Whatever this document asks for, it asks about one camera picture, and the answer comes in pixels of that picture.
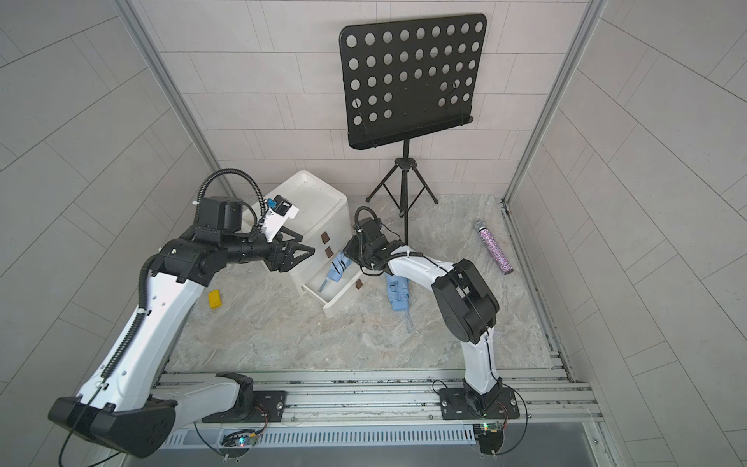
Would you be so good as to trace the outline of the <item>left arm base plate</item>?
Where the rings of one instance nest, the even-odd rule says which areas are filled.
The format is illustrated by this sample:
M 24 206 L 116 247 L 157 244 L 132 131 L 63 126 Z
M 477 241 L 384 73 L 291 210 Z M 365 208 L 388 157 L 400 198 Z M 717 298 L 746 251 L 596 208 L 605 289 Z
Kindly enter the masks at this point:
M 286 391 L 254 391 L 241 394 L 233 423 L 281 422 L 286 406 Z

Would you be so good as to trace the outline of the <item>light blue umbrella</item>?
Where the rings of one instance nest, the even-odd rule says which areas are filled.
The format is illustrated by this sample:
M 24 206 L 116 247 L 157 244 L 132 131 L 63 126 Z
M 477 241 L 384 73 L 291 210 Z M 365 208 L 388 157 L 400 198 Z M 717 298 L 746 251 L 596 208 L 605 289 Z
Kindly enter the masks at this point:
M 409 333 L 414 332 L 412 317 L 410 317 L 410 291 L 408 280 L 402 276 L 391 276 L 391 274 L 387 274 L 385 278 L 387 297 L 393 311 L 402 315 L 407 331 Z
M 342 251 L 340 251 L 334 260 L 332 260 L 331 266 L 325 279 L 320 285 L 318 292 L 321 293 L 330 281 L 339 282 L 351 263 L 352 261 L 347 258 Z

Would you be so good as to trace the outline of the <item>white bottom drawer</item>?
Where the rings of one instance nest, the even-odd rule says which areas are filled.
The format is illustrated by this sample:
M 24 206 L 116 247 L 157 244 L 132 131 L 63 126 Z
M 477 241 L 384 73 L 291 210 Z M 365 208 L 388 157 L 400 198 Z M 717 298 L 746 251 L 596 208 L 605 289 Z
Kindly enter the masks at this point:
M 330 281 L 324 290 L 319 293 L 318 289 L 325 279 L 334 258 L 330 259 L 315 276 L 302 286 L 303 292 L 307 293 L 307 295 L 311 296 L 313 300 L 321 305 L 322 311 L 327 318 L 333 318 L 341 314 L 346 309 L 348 303 L 364 286 L 363 274 L 360 268 L 356 264 L 351 263 L 339 282 Z

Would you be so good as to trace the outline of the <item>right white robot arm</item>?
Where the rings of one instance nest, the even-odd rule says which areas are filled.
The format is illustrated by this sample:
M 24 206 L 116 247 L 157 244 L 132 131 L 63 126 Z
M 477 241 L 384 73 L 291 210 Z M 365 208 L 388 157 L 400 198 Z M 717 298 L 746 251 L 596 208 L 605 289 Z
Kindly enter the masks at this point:
M 434 294 L 445 326 L 461 342 L 465 404 L 471 414 L 484 418 L 499 407 L 503 391 L 494 359 L 498 300 L 471 261 L 432 259 L 400 239 L 389 241 L 382 228 L 381 218 L 369 206 L 358 207 L 345 256 L 364 274 L 401 277 Z

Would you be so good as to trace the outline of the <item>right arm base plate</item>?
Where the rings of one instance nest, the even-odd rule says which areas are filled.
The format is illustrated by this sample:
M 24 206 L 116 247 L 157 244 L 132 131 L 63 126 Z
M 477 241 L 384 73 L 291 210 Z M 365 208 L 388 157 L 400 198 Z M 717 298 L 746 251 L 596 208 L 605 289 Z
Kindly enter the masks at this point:
M 486 395 L 464 387 L 438 390 L 444 420 L 518 420 L 521 403 L 513 389 L 502 385 Z

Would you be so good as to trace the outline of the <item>white three-drawer cabinet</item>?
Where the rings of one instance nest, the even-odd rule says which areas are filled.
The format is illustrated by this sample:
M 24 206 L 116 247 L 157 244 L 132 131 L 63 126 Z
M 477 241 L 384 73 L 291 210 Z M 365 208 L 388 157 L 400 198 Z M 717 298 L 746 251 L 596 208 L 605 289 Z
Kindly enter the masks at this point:
M 299 208 L 296 217 L 284 226 L 302 235 L 301 243 L 313 247 L 315 253 L 290 272 L 270 275 L 303 296 L 303 286 L 319 272 L 329 270 L 329 262 L 352 236 L 347 196 L 306 170 L 296 172 L 270 191 L 268 198 L 277 195 Z

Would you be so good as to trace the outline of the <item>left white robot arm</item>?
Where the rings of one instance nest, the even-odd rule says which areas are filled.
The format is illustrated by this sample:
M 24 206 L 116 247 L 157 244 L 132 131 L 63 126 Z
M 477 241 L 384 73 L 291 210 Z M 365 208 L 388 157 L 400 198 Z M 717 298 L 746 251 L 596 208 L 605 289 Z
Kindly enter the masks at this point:
M 259 207 L 244 231 L 242 214 L 250 204 L 206 194 L 214 180 L 229 174 L 252 179 L 240 169 L 220 169 L 203 181 L 192 225 L 141 267 L 137 307 L 103 364 L 75 395 L 54 401 L 48 419 L 70 436 L 144 458 L 188 423 L 270 419 L 255 400 L 253 379 L 235 372 L 190 389 L 153 393 L 189 311 L 218 272 L 254 261 L 272 272 L 289 272 L 315 252 L 286 228 L 299 209 L 280 195 L 264 198 L 257 191 Z

